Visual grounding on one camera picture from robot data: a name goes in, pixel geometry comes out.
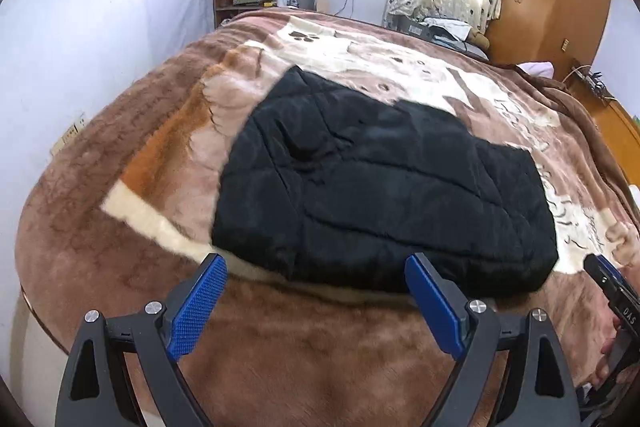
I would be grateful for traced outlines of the right hand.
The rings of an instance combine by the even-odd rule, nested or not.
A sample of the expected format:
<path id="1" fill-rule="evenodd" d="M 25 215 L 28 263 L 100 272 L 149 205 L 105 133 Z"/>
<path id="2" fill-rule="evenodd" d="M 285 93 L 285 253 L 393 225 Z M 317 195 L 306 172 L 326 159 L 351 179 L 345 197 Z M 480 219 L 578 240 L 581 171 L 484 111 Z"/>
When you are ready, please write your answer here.
<path id="1" fill-rule="evenodd" d="M 596 335 L 597 340 L 601 340 L 600 359 L 593 367 L 593 371 L 582 381 L 582 385 L 598 387 L 610 375 L 611 353 L 620 326 L 622 326 L 622 322 L 611 310 L 606 310 L 597 321 L 594 335 Z"/>

